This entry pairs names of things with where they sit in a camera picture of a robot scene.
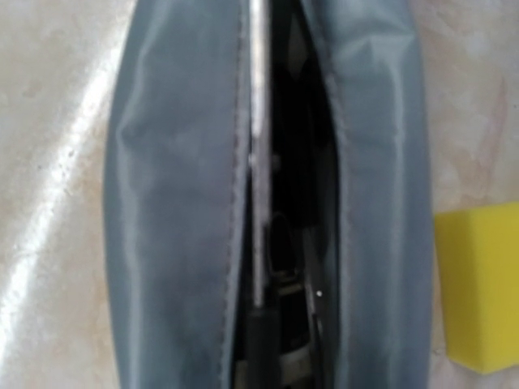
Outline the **yellow sponge block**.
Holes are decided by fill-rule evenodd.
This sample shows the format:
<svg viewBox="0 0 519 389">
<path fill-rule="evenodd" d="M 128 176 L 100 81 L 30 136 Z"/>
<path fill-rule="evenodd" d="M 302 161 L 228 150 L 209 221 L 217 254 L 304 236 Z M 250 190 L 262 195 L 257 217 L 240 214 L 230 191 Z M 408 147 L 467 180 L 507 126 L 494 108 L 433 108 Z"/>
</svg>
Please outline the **yellow sponge block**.
<svg viewBox="0 0 519 389">
<path fill-rule="evenodd" d="M 480 374 L 518 363 L 518 205 L 435 216 L 447 355 Z"/>
</svg>

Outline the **grey zipper pouch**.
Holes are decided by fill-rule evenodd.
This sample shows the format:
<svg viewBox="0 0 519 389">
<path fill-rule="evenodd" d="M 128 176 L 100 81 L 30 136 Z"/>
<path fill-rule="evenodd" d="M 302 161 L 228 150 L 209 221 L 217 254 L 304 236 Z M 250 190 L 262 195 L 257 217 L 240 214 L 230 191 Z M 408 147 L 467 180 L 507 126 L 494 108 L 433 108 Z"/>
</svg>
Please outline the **grey zipper pouch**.
<svg viewBox="0 0 519 389">
<path fill-rule="evenodd" d="M 250 1 L 140 1 L 105 160 L 124 388 L 249 388 Z M 270 1 L 278 388 L 424 388 L 433 232 L 406 1 Z"/>
</svg>

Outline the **black handled scissors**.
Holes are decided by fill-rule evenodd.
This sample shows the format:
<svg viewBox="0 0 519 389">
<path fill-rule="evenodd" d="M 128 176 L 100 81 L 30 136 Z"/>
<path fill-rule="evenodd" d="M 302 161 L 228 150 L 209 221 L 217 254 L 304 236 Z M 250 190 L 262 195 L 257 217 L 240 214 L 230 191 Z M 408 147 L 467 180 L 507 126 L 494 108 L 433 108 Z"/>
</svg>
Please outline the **black handled scissors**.
<svg viewBox="0 0 519 389">
<path fill-rule="evenodd" d="M 247 384 L 278 388 L 279 314 L 268 272 L 271 220 L 270 1 L 249 2 L 251 80 L 251 293 L 247 324 Z"/>
</svg>

